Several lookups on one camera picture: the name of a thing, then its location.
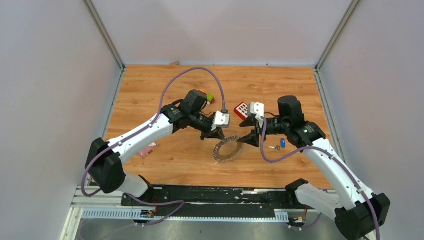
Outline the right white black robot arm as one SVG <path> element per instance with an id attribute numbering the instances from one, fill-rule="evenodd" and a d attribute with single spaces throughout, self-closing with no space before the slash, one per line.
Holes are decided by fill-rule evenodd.
<path id="1" fill-rule="evenodd" d="M 242 103 L 235 113 L 243 118 L 241 127 L 252 127 L 242 143 L 263 148 L 269 135 L 285 135 L 296 152 L 308 157 L 334 189 L 333 194 L 317 189 L 304 179 L 286 186 L 286 204 L 292 209 L 311 207 L 333 220 L 348 240 L 379 240 L 391 205 L 384 194 L 376 194 L 343 162 L 322 129 L 307 121 L 301 102 L 293 95 L 280 97 L 278 114 L 267 117 L 260 102 Z"/>

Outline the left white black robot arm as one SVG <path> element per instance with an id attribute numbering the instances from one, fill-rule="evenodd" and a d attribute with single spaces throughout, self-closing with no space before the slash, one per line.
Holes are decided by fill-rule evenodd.
<path id="1" fill-rule="evenodd" d="M 153 201 L 149 183 L 141 176 L 126 173 L 123 166 L 150 144 L 187 127 L 200 131 L 201 140 L 224 140 L 223 128 L 229 127 L 230 115 L 222 109 L 207 116 L 202 113 L 206 104 L 204 93 L 191 90 L 184 99 L 161 106 L 158 113 L 135 129 L 108 141 L 95 139 L 84 173 L 91 176 L 103 193 L 120 191 L 134 196 L 140 206 L 149 206 Z"/>

